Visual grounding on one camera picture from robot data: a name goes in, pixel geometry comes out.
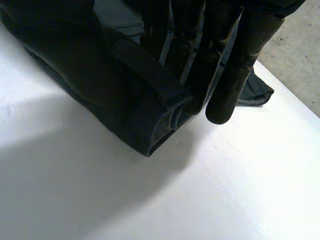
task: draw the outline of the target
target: black fabric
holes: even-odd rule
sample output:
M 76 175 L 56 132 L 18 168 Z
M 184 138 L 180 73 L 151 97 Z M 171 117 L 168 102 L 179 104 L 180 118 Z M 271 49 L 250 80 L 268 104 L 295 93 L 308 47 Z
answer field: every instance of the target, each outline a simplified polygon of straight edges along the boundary
M 110 76 L 118 78 L 118 84 L 122 86 L 118 89 L 122 91 L 119 95 L 123 96 L 125 101 L 112 110 L 109 107 L 104 107 L 104 104 L 92 101 L 90 95 L 85 97 L 87 91 L 78 91 L 77 84 L 82 85 L 84 82 L 77 82 L 77 78 L 75 78 L 75 82 L 67 81 L 70 77 L 71 80 L 73 79 L 74 72 L 72 73 L 72 71 L 75 69 L 64 67 L 64 64 L 68 66 L 68 59 L 64 56 L 65 54 L 72 56 L 72 54 L 70 54 L 68 47 L 63 50 L 60 48 L 61 38 L 51 38 L 51 34 L 60 36 L 66 34 L 67 38 L 72 37 L 74 33 L 79 34 L 79 37 L 81 34 L 87 36 L 87 30 L 91 29 L 91 23 L 88 20 L 94 18 L 91 13 L 94 3 L 94 11 L 102 23 L 98 24 L 98 27 L 95 25 L 97 27 L 95 31 L 100 31 L 101 33 L 99 32 L 98 35 L 101 37 L 95 39 L 96 35 L 92 35 L 90 38 L 97 40 L 98 45 L 104 42 L 105 46 L 102 51 L 93 48 L 85 61 L 88 63 L 96 62 L 97 59 L 94 55 L 97 54 L 97 56 L 104 55 L 105 59 L 101 59 L 100 64 L 106 64 L 105 69 L 115 65 L 112 67 L 113 74 Z M 191 100 L 191 95 L 177 81 L 170 80 L 166 70 L 150 56 L 146 56 L 146 52 L 134 43 L 134 41 L 139 42 L 139 36 L 144 32 L 140 5 L 137 3 L 139 2 L 136 0 L 0 0 L 4 25 L 28 48 L 40 67 L 52 75 L 63 89 L 91 111 L 121 140 L 139 153 L 150 156 L 190 118 L 182 112 L 182 109 Z M 10 26 L 5 18 L 11 19 L 15 25 Z M 33 30 L 29 31 L 30 29 L 37 29 L 37 34 L 31 34 Z M 72 40 L 68 41 L 67 38 L 66 43 L 72 46 Z M 51 43 L 55 42 L 54 47 L 48 47 L 46 50 L 43 47 L 47 42 L 46 39 Z M 127 54 L 131 58 L 126 59 L 124 54 L 128 49 L 130 51 Z M 78 52 L 88 51 L 85 47 L 75 50 Z M 153 69 L 157 77 L 142 72 L 141 64 L 150 70 Z M 165 83 L 162 79 L 169 81 L 165 87 L 162 86 Z M 246 96 L 247 103 L 255 101 L 257 97 L 255 93 L 261 92 L 260 88 L 263 89 L 264 85 L 251 84 L 249 86 L 251 93 L 246 91 L 246 94 L 252 94 L 254 98 L 252 100 Z
M 71 26 L 69 23 L 62 22 L 58 28 L 56 28 L 55 19 L 52 18 L 51 23 L 54 24 L 50 23 L 47 29 L 45 24 L 38 27 L 37 25 L 25 26 L 22 22 L 16 23 L 8 12 L 10 12 L 8 9 L 6 11 L 1 9 L 2 22 L 9 32 L 27 48 L 40 66 L 51 74 L 53 79 L 75 100 L 91 111 L 102 124 L 139 153 L 150 156 L 175 132 L 178 124 L 183 124 L 188 119 L 181 114 L 181 107 L 191 99 L 190 93 L 137 43 L 106 24 L 100 25 L 94 14 L 88 17 L 88 23 L 92 22 L 88 25 L 75 23 Z M 92 29 L 99 34 L 89 34 Z M 75 33 L 82 35 L 75 38 Z M 78 47 L 78 41 L 84 44 L 94 42 L 97 48 Z M 81 55 L 85 53 L 87 58 L 76 59 L 79 53 Z M 72 54 L 75 58 L 65 58 Z M 74 68 L 74 61 L 79 60 L 91 66 L 83 65 L 83 69 Z M 117 92 L 116 96 L 123 101 L 115 107 L 97 104 L 90 96 L 84 97 L 87 91 L 77 91 L 70 84 L 74 83 L 75 86 L 75 84 L 83 85 L 83 83 L 95 81 L 98 76 L 94 78 L 88 76 L 81 82 L 77 81 L 77 76 L 87 68 L 93 68 L 91 69 L 93 72 L 107 71 L 113 66 L 111 62 L 115 63 L 116 69 L 121 70 L 115 71 L 117 84 L 122 86 L 118 89 L 120 92 Z M 112 76 L 104 78 L 105 83 L 110 84 L 113 81 L 110 77 Z M 114 101 L 110 99 L 109 103 L 113 105 Z

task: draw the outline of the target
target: concrete floor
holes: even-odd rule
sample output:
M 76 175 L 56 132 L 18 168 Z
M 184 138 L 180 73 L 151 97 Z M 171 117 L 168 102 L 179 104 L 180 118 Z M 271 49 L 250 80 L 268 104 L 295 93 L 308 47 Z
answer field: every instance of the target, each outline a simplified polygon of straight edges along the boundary
M 258 60 L 320 117 L 320 1 L 288 16 Z

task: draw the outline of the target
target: white table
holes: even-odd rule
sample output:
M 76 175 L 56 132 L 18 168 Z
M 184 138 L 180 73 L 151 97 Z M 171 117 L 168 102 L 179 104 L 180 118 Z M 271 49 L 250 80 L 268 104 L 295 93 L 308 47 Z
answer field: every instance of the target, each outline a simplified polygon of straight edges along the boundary
M 146 158 L 0 43 L 1 240 L 320 239 L 320 120 L 259 62 L 268 104 Z

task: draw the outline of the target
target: gray floor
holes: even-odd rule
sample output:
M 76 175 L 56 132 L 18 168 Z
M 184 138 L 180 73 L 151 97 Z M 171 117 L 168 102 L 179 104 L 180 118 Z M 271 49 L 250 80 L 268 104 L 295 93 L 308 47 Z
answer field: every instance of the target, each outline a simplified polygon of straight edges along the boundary
M 258 60 L 320 117 L 320 1 L 288 16 Z

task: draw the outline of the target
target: velcro strap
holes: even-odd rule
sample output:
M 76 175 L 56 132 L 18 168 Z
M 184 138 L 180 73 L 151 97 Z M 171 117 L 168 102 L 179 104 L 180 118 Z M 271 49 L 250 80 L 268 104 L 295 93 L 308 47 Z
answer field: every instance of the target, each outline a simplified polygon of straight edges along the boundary
M 174 109 L 190 98 L 189 92 L 138 44 L 120 39 L 111 47 L 114 57 L 145 80 L 167 109 Z

